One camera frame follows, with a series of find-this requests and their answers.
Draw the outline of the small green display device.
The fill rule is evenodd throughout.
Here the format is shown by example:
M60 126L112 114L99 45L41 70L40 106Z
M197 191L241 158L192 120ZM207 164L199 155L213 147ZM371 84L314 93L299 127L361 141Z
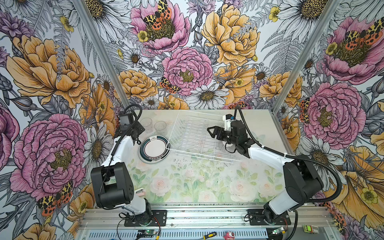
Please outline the small green display device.
M312 226L312 225L303 225L303 231L305 233L309 234L319 234L319 228L317 226Z

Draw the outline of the white wire dish rack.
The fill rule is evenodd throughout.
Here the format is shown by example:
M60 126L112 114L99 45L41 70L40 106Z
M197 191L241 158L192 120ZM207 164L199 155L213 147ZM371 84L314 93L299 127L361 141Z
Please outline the white wire dish rack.
M217 162L235 163L245 159L239 153L229 153L225 143L212 138L207 128L223 127L224 114L181 110L169 137L169 149L178 155Z

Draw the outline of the green rimmed plate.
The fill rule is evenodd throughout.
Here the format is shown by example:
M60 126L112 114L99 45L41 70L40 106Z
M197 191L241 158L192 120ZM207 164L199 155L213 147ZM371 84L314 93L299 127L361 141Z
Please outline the green rimmed plate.
M171 150L168 138L151 136L145 139L139 148L139 157L146 164L156 164L164 160Z

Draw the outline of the small pink white object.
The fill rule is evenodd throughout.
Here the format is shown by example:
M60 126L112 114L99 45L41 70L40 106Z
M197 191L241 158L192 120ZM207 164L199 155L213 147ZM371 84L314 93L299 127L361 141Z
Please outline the small pink white object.
M135 190L135 194L140 198L144 198L146 195L146 191L144 190L144 188L139 188Z

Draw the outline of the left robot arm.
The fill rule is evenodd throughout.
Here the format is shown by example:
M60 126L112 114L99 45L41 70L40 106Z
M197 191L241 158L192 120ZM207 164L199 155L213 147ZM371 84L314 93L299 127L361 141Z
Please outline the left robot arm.
M112 151L101 166L93 168L91 180L96 204L104 210L121 209L131 220L141 226L152 222L153 214L148 200L135 192L134 184L125 161L145 128L139 122L142 113L120 115L120 128L114 139Z

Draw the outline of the clear glass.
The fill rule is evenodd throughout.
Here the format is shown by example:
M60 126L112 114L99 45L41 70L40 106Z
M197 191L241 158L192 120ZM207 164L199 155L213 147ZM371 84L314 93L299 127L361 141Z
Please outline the clear glass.
M165 136L168 132L168 124L164 121L158 121L154 125L156 135Z
M151 118L143 118L140 120L140 123L144 127L147 134L150 134L154 131L154 123Z

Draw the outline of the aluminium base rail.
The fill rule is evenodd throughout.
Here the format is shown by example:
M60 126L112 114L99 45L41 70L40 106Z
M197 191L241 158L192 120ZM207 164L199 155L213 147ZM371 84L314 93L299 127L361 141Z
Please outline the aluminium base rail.
M190 228L250 228L250 224L244 221L245 215L250 209L261 210L260 203L223 203L223 204L152 204L153 210L166 210L166 229L190 229ZM333 227L334 221L325 207L304 205L297 209L299 219L298 226L314 225L317 227ZM115 229L118 224L123 224L119 218L119 210L91 209L87 210L80 229Z

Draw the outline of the pink round object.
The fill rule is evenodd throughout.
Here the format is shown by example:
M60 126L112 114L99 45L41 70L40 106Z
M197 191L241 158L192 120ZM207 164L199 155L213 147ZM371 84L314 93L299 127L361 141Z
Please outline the pink round object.
M224 240L234 240L235 239L235 233L234 232L226 232L224 235Z

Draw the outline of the yellow handled screwdriver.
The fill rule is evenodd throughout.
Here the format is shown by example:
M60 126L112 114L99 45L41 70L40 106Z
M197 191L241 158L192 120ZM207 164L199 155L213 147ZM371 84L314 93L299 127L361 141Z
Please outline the yellow handled screwdriver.
M217 232L212 232L212 233L209 233L207 235L204 235L202 238L200 238L199 240L208 240L210 238L213 238L213 237L216 237L217 236Z

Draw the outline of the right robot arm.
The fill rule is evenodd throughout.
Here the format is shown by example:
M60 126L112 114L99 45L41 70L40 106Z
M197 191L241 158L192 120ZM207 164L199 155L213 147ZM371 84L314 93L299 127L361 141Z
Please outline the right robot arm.
M239 120L228 120L224 127L207 128L213 139L235 146L235 151L261 161L283 172L285 189L264 205L263 220L273 224L287 211L293 211L319 192L324 183L307 157L290 157L262 145L248 134L247 126Z

